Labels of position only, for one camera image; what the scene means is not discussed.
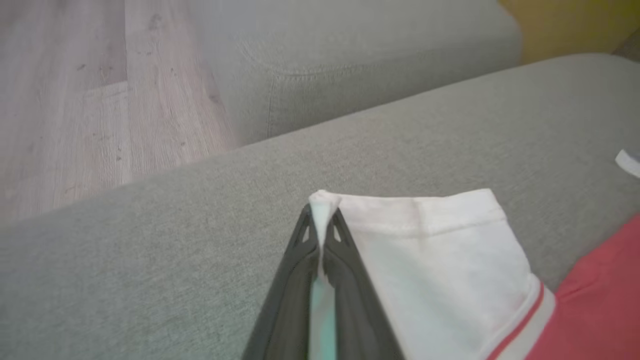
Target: white fabric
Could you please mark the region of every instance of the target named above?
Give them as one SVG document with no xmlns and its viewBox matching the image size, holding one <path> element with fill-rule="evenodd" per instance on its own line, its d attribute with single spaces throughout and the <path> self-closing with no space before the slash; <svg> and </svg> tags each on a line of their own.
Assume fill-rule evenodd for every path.
<svg viewBox="0 0 640 360">
<path fill-rule="evenodd" d="M 407 359 L 485 359 L 540 294 L 489 189 L 419 198 L 321 190 L 309 201 L 312 211 L 322 209 L 314 213 L 318 228 L 339 203 Z M 554 302 L 542 303 L 552 313 Z M 519 348 L 531 348 L 537 336 L 530 338 Z M 526 355 L 518 354 L 511 358 Z"/>
<path fill-rule="evenodd" d="M 624 150 L 621 150 L 616 156 L 616 163 L 629 174 L 640 178 L 640 154 L 636 154 L 635 157 L 631 156 Z"/>
</svg>

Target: gray fabric upholstery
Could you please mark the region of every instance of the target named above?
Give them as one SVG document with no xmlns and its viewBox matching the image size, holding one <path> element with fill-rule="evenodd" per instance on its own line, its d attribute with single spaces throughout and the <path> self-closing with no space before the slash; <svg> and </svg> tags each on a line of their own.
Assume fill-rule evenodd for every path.
<svg viewBox="0 0 640 360">
<path fill-rule="evenodd" d="M 263 140 L 518 64 L 496 0 L 189 0 L 232 126 Z"/>
<path fill-rule="evenodd" d="M 640 65 L 571 56 L 366 110 L 0 231 L 10 359 L 237 359 L 313 191 L 491 188 L 552 289 L 640 211 Z"/>
</svg>

